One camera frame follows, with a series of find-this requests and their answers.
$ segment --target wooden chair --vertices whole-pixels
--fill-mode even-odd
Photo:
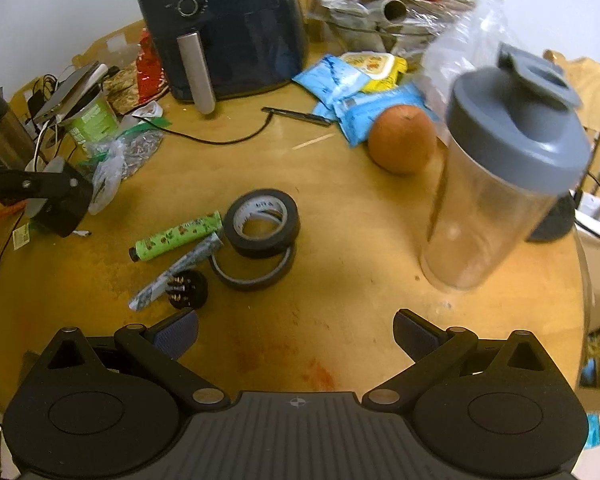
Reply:
[[[589,58],[568,61],[562,54],[551,50],[545,51],[544,58],[553,61],[564,70],[567,80],[582,99],[582,106],[577,113],[592,144],[589,172],[600,181],[600,63]],[[600,197],[600,186],[586,174],[580,181],[579,189]],[[600,242],[589,235],[579,238],[584,249],[585,261],[581,258],[581,268],[585,295],[589,296],[585,298],[585,327],[589,327],[586,330],[589,332],[591,328],[600,325]],[[583,361],[587,360],[588,356],[584,351]],[[587,411],[600,413],[600,388],[579,386],[576,394]]]
[[[600,181],[600,63],[587,57],[567,61],[562,54],[552,50],[545,51],[544,58],[564,70],[567,80],[582,99],[578,117],[592,143],[589,172]],[[586,174],[580,181],[579,189],[600,197],[600,186]]]

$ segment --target green container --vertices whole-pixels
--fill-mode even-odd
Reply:
[[[102,92],[61,124],[79,146],[85,142],[101,142],[118,132],[118,120]]]

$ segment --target gray lid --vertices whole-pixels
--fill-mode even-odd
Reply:
[[[560,67],[510,45],[498,67],[462,74],[446,122],[485,170],[534,192],[562,194],[582,176],[590,145],[573,110],[581,101]]]

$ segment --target wooden table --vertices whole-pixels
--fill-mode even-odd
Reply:
[[[291,84],[221,102],[212,120],[171,96],[160,102],[173,128],[225,140],[258,129],[262,106],[309,111],[315,99]],[[299,148],[326,134],[333,135]],[[244,293],[226,288],[203,264],[209,300],[199,311],[200,337],[181,359],[231,396],[241,389],[363,394],[411,363],[392,337],[400,308],[483,338],[532,330],[573,384],[583,337],[573,235],[521,244],[475,292],[439,292],[417,256],[441,165],[442,149],[422,174],[392,176],[363,146],[348,148],[336,126],[283,118],[235,146],[167,136],[114,201],[84,219],[80,228],[93,236],[34,233],[24,248],[7,248],[0,265],[0,410],[16,391],[24,352],[40,352],[59,328],[110,335],[126,323],[151,325],[174,312],[165,298],[140,313],[127,301],[190,246],[133,263],[127,250],[136,240],[215,209],[225,212],[261,187],[284,190],[298,204],[294,267],[274,287]],[[0,244],[12,225],[13,219],[0,225]]]

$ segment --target yellow snack packet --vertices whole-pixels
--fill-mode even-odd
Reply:
[[[396,88],[399,75],[407,72],[406,60],[382,52],[347,52],[340,59],[371,78],[362,89],[367,94]]]

